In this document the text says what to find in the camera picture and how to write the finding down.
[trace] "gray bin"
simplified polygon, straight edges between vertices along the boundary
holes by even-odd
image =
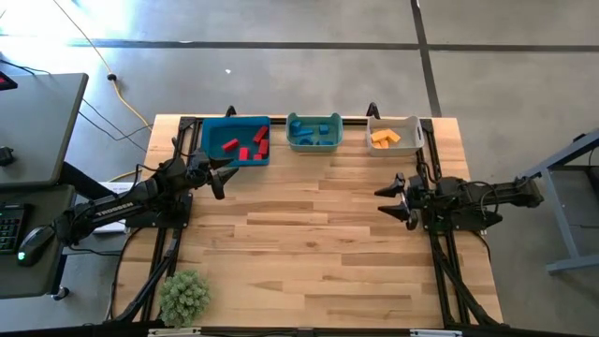
[[[371,134],[376,129],[393,130],[400,135],[399,143],[389,142],[388,149],[376,149],[373,147]],[[405,119],[376,119],[370,117],[366,126],[366,144],[371,156],[401,156],[413,155],[418,149],[424,146],[424,136],[422,135],[422,126],[416,116],[410,116]]]

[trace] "wooden table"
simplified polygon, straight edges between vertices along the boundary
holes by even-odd
[[[172,156],[180,117],[156,116],[145,165]],[[433,126],[444,176],[470,179],[457,120],[433,119]],[[196,325],[442,327],[428,235],[377,211],[396,200],[373,195],[396,172],[415,175],[416,158],[370,157],[364,129],[346,126],[333,154],[298,154],[287,145],[285,127],[274,125],[268,166],[241,168],[224,200],[209,187],[194,192],[177,270],[209,280],[213,300]],[[116,314],[146,281],[155,236],[144,229],[129,244]],[[501,321],[484,245],[468,232],[457,232],[456,242],[465,284]],[[448,293],[459,317],[453,289]]]

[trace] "blue tray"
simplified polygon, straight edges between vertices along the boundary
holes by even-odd
[[[262,126],[268,126],[264,139],[270,140],[270,118],[269,117],[222,117],[207,118],[202,123],[202,139],[200,148],[212,158],[235,158],[229,166],[258,166],[268,165],[270,161],[270,141],[269,153],[262,160],[253,160],[254,154],[258,153],[259,144],[254,143],[254,136]],[[225,152],[222,146],[232,139],[237,139],[240,145],[231,152]],[[248,160],[240,161],[240,148],[250,149]]]
[[[294,136],[291,131],[291,123],[294,121],[301,122],[301,128],[310,129],[313,131],[309,136]],[[318,127],[320,125],[328,125],[329,132],[327,135],[320,135]],[[308,153],[326,153],[337,150],[337,146],[343,141],[343,119],[337,112],[333,112],[330,116],[298,116],[297,113],[291,112],[287,116],[286,122],[287,141],[291,150],[296,152]],[[326,140],[330,141],[330,145],[302,145],[302,139],[311,139],[312,141]]]

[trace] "gray floor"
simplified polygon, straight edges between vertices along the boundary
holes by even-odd
[[[92,104],[123,130],[141,126],[115,97],[93,51],[62,46],[61,39],[80,37],[79,32],[47,3],[33,11],[21,2],[8,4],[0,33],[20,37],[0,37],[3,57],[52,72],[85,71]],[[96,38],[416,43],[407,0],[61,3]],[[429,43],[599,43],[594,19],[599,3],[592,0],[419,4]],[[385,115],[431,115],[418,51],[101,51],[126,84],[124,95],[150,121],[156,113],[223,113],[230,104],[241,113],[362,114],[370,101]],[[599,53],[435,51],[431,65],[443,116],[459,118],[473,179],[511,179],[599,126]],[[5,66],[0,70],[19,73]],[[157,81],[163,83],[160,90]],[[86,107],[81,111],[101,124]],[[148,133],[135,140],[146,144]],[[143,156],[126,140],[114,143],[84,120],[77,122],[67,154],[98,180],[131,170]],[[505,220],[489,230],[489,243],[505,322],[596,335],[599,268],[548,276],[545,264],[566,257],[548,205],[535,210],[505,206],[501,213]],[[62,302],[2,300],[0,330],[100,322],[114,265],[109,257],[69,259],[64,284],[74,296]]]

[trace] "yellow cable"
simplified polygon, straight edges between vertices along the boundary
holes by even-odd
[[[114,177],[114,178],[110,179],[110,180],[109,180],[109,183],[112,183],[112,182],[118,181],[118,180],[120,180],[120,179],[122,179],[122,178],[124,178],[124,177],[130,176],[130,175],[132,175],[132,174],[135,174],[135,171],[130,171],[130,172],[127,172],[127,173],[123,173],[123,174],[121,174],[121,175],[118,175],[118,176],[116,176],[116,177]]]
[[[140,120],[148,127],[152,130],[152,127],[148,124],[148,121],[146,121],[145,118],[143,118],[143,116],[141,116],[139,114],[139,112],[135,109],[133,109],[133,107],[131,107],[129,105],[129,103],[127,103],[127,101],[124,100],[124,98],[121,96],[121,90],[119,90],[119,87],[116,85],[116,80],[115,81],[111,81],[112,82],[112,86],[114,87],[114,91],[116,92],[116,95],[119,96],[119,99],[121,100],[121,102],[123,102],[123,104],[128,107],[131,112],[135,113],[136,116],[138,116],[138,118],[140,118]]]
[[[141,116],[141,114],[135,110],[133,107],[131,107],[131,105],[129,103],[127,103],[126,100],[124,100],[123,96],[121,95],[121,90],[119,89],[119,86],[116,84],[116,75],[114,75],[112,73],[112,69],[110,69],[109,63],[106,62],[106,60],[104,59],[104,56],[102,56],[102,54],[100,53],[100,51],[95,47],[94,43],[92,42],[92,40],[85,34],[85,32],[83,32],[83,30],[73,21],[73,19],[71,19],[71,17],[66,13],[65,9],[60,6],[60,4],[58,4],[58,2],[56,2],[56,0],[52,0],[54,2],[54,4],[56,4],[56,6],[58,6],[60,8],[60,10],[66,15],[66,17],[71,21],[71,23],[73,23],[73,25],[75,25],[75,27],[77,27],[77,29],[79,29],[79,31],[81,32],[81,34],[85,37],[85,39],[87,40],[87,42],[89,42],[90,46],[92,46],[92,48],[94,48],[95,53],[97,53],[97,55],[100,57],[100,59],[102,59],[102,63],[104,63],[104,66],[106,67],[106,70],[108,70],[109,72],[109,81],[112,82],[112,86],[114,87],[114,91],[116,92],[116,95],[119,96],[119,99],[121,100],[121,102],[123,102],[123,104],[128,107],[131,112],[135,113],[136,116],[138,116],[138,118],[140,118],[140,120],[146,125],[148,126],[150,129],[152,129],[150,127],[150,124],[148,123],[148,121],[146,121],[145,118],[143,118],[143,116]]]

